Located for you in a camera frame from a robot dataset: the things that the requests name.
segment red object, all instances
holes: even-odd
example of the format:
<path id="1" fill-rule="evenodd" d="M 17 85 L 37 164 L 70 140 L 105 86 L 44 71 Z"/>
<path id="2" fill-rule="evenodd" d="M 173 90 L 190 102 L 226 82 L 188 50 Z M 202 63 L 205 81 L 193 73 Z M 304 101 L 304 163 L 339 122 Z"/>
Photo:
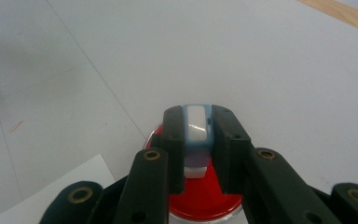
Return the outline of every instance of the red object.
<path id="1" fill-rule="evenodd" d="M 161 134 L 162 126 L 153 133 Z M 231 214 L 241 205 L 241 199 L 241 195 L 221 193 L 216 173 L 210 162 L 205 177 L 186 179 L 185 193 L 170 195 L 170 212 L 182 219 L 211 221 Z"/>

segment black plastic part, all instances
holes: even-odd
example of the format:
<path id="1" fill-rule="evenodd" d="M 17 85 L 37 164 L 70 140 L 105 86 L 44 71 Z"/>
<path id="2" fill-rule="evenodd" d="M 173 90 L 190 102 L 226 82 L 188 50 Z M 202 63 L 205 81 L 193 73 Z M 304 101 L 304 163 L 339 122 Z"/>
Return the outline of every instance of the black plastic part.
<path id="1" fill-rule="evenodd" d="M 324 202 L 324 204 L 331 210 L 332 205 L 330 203 L 330 195 L 328 195 L 328 194 L 324 193 L 323 191 L 318 190 L 314 187 L 310 186 L 310 188 L 319 197 L 319 199 L 322 200 L 322 202 Z"/>
<path id="2" fill-rule="evenodd" d="M 246 181 L 251 184 L 245 187 L 242 206 L 250 224 L 340 223 L 279 153 L 247 150 L 245 164 Z"/>
<path id="3" fill-rule="evenodd" d="M 150 138 L 150 147 L 161 147 L 161 134 L 152 134 Z"/>
<path id="4" fill-rule="evenodd" d="M 40 224 L 89 224 L 103 188 L 93 182 L 81 181 L 63 189 L 50 204 Z"/>
<path id="5" fill-rule="evenodd" d="M 95 211 L 91 223 L 112 223 L 117 211 L 118 201 L 120 200 L 126 181 L 127 177 L 125 176 L 103 190 L 103 197 L 101 198 L 100 204 L 98 209 Z"/>
<path id="6" fill-rule="evenodd" d="M 168 153 L 170 174 L 170 194 L 180 194 L 185 190 L 184 157 L 185 137 L 182 107 L 177 105 L 164 112 L 161 147 Z"/>
<path id="7" fill-rule="evenodd" d="M 332 209 L 342 223 L 358 223 L 358 185 L 338 184 L 331 194 Z"/>
<path id="8" fill-rule="evenodd" d="M 168 223 L 168 194 L 167 153 L 159 148 L 138 152 L 113 223 Z"/>
<path id="9" fill-rule="evenodd" d="M 223 193 L 243 194 L 245 152 L 254 148 L 248 133 L 231 110 L 212 105 L 214 146 L 213 168 Z"/>

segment red container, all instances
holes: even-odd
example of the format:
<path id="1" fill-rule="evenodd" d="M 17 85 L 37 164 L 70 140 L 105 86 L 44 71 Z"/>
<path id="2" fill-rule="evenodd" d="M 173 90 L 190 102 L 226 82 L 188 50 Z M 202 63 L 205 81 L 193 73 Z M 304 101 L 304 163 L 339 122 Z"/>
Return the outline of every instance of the red container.
<path id="1" fill-rule="evenodd" d="M 145 148 L 150 148 L 152 134 L 162 134 L 162 126 L 150 134 Z M 170 195 L 170 215 L 181 223 L 224 223 L 242 210 L 241 199 L 221 193 L 210 162 L 205 177 L 186 179 L 185 193 Z"/>

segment wooden surface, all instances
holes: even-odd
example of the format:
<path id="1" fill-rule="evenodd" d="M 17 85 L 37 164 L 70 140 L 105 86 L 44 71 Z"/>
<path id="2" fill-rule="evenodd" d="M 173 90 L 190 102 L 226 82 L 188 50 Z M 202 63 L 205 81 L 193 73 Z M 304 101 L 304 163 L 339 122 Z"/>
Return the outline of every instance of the wooden surface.
<path id="1" fill-rule="evenodd" d="M 358 10 L 353 7 L 348 7 L 345 4 L 339 3 L 335 0 L 299 0 L 300 2 L 314 7 L 327 15 L 346 22 L 358 28 Z"/>

